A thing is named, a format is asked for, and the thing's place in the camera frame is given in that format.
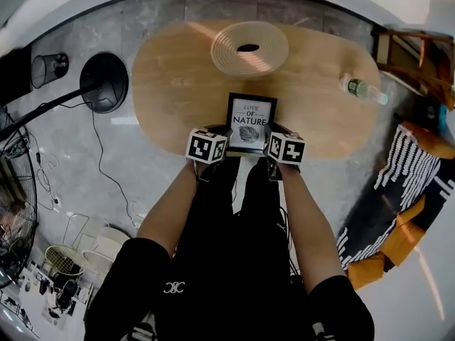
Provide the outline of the person's right forearm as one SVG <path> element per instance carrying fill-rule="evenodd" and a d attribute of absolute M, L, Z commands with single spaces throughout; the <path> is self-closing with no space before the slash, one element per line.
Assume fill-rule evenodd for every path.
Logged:
<path fill-rule="evenodd" d="M 344 274 L 331 226 L 313 199 L 300 172 L 280 164 L 291 237 L 308 293 L 332 276 Z"/>

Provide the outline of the black cabinet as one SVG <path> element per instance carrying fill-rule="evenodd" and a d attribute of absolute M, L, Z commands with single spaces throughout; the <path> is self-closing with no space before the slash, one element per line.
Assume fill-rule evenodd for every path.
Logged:
<path fill-rule="evenodd" d="M 7 105 L 31 90 L 31 46 L 27 45 L 0 58 L 0 105 Z"/>

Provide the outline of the black standing fan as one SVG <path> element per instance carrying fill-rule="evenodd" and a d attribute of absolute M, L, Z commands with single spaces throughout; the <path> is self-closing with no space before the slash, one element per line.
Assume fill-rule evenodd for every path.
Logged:
<path fill-rule="evenodd" d="M 125 64 L 103 52 L 85 63 L 74 92 L 40 104 L 17 121 L 0 107 L 0 290 L 26 265 L 38 227 L 36 177 L 25 126 L 76 97 L 94 114 L 113 112 L 124 102 L 128 88 Z"/>

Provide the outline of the wooden oval coffee table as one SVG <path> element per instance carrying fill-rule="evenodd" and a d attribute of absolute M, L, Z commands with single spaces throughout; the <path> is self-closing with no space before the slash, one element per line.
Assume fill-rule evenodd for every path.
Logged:
<path fill-rule="evenodd" d="M 357 43 L 319 31 L 281 25 L 289 56 L 270 75 L 242 79 L 214 65 L 210 46 L 228 20 L 172 23 L 140 47 L 132 68 L 132 97 L 141 128 L 153 144 L 182 155 L 190 131 L 223 124 L 230 93 L 277 100 L 275 120 L 298 133 L 309 158 L 342 158 L 372 131 L 378 103 L 344 92 L 346 73 L 380 87 L 377 65 Z"/>

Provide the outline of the person's black shirt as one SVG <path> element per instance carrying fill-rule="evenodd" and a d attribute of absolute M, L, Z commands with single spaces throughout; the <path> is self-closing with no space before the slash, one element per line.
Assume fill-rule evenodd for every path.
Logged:
<path fill-rule="evenodd" d="M 291 276 L 285 251 L 250 261 L 149 239 L 122 247 L 85 319 L 84 341 L 121 341 L 148 314 L 158 341 L 374 341 L 370 311 L 345 276 L 312 291 Z"/>

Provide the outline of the wooden side rack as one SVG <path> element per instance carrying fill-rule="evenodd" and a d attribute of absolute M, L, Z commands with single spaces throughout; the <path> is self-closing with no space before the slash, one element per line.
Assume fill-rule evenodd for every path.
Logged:
<path fill-rule="evenodd" d="M 414 93 L 455 109 L 455 38 L 419 31 L 376 30 L 380 71 Z"/>

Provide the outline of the beige ribbed round vase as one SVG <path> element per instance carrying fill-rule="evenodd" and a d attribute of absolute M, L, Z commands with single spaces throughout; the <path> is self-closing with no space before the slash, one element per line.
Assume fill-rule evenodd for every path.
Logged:
<path fill-rule="evenodd" d="M 219 71 L 234 77 L 260 77 L 280 68 L 289 55 L 289 41 L 276 26 L 246 21 L 222 29 L 210 55 Z"/>

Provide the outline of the black framed nature print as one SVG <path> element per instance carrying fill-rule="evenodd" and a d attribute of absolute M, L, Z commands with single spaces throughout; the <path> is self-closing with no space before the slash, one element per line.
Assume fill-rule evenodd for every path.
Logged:
<path fill-rule="evenodd" d="M 226 124 L 232 129 L 229 151 L 262 154 L 266 125 L 274 121 L 277 98 L 231 92 Z"/>

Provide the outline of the teal object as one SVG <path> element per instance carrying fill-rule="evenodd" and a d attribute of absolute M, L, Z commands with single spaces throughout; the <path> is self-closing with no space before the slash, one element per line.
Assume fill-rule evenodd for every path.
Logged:
<path fill-rule="evenodd" d="M 446 118 L 447 118 L 447 106 L 445 104 L 441 104 L 439 106 L 439 112 L 438 112 L 438 125 L 437 125 L 437 130 L 439 134 L 443 134 L 447 130 L 447 123 L 446 123 Z"/>

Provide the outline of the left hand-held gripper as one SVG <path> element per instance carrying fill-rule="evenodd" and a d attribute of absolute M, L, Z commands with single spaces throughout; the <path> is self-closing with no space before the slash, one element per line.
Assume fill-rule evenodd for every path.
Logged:
<path fill-rule="evenodd" d="M 229 126 L 211 126 L 190 132 L 185 157 L 193 161 L 197 181 L 210 181 L 216 167 L 226 157 L 231 136 Z"/>

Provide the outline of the person's left forearm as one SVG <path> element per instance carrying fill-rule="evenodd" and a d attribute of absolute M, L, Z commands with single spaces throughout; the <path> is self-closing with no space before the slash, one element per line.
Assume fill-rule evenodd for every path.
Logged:
<path fill-rule="evenodd" d="M 161 245 L 170 257 L 186 225 L 198 182 L 193 161 L 188 161 L 144 218 L 137 237 Z"/>

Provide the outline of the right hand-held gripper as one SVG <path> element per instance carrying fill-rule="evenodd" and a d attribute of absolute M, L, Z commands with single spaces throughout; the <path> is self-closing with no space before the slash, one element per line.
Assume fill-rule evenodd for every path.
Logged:
<path fill-rule="evenodd" d="M 270 181 L 280 181 L 282 174 L 279 164 L 299 167 L 303 161 L 305 141 L 296 133 L 269 132 L 265 136 L 263 154 L 267 160 L 267 174 Z"/>

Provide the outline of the clear plastic bottle green label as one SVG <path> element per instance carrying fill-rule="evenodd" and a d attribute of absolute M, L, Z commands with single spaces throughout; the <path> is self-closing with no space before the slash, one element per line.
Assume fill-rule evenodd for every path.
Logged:
<path fill-rule="evenodd" d="M 344 92 L 359 99 L 377 102 L 381 105 L 387 104 L 388 97 L 385 93 L 377 87 L 369 85 L 366 81 L 354 78 L 349 74 L 342 76 L 340 86 Z"/>

